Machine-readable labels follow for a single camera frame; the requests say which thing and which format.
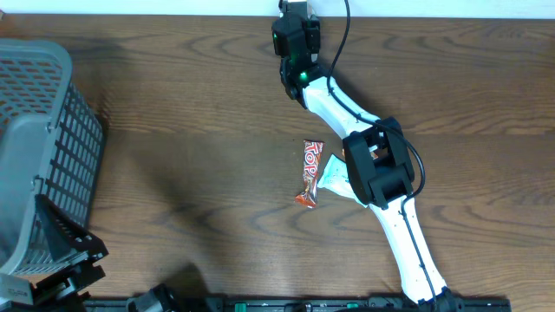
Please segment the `red Top snack packet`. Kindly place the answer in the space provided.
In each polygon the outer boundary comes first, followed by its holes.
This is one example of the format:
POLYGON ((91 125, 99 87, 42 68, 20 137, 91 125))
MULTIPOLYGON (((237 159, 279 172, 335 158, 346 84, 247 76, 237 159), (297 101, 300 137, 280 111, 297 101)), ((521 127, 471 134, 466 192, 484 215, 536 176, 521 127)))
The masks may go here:
POLYGON ((323 147, 322 141, 304 141, 304 190, 295 197, 295 201, 308 208, 315 208, 317 205, 317 178, 323 147))

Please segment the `light blue wipes packet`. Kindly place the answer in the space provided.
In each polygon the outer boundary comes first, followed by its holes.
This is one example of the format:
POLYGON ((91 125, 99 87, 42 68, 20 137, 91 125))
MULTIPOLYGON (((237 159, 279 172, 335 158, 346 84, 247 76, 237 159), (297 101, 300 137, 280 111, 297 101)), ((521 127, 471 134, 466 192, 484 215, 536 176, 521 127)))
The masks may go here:
POLYGON ((317 187, 327 189, 341 197, 352 199, 359 205, 366 207, 366 205, 356 197, 350 185, 345 162, 339 159, 335 154, 330 156, 317 182, 317 187))

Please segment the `orange small carton box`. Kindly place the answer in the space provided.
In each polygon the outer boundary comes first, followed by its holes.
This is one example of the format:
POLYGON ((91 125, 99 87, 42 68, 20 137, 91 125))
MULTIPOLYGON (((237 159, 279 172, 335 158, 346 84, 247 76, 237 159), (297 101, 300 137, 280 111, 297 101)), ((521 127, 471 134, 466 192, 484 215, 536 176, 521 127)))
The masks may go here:
MULTIPOLYGON (((342 156, 345 157, 345 150, 342 149, 342 156)), ((373 151, 370 151, 370 156, 372 157, 372 159, 378 159, 378 155, 376 153, 374 153, 373 151)))

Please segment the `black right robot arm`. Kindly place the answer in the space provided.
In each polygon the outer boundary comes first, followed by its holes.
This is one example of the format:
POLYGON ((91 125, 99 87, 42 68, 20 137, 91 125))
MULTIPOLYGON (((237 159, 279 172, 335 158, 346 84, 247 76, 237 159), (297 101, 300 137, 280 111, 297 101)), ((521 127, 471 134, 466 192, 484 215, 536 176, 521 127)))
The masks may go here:
POLYGON ((402 291, 425 311, 458 311, 457 302, 429 253, 415 212, 415 173, 424 170, 414 146, 394 118, 381 119, 353 102, 333 71, 314 58, 320 22, 295 10, 272 24, 280 75, 287 94, 323 119, 342 139, 349 185, 378 218, 400 272, 402 291))

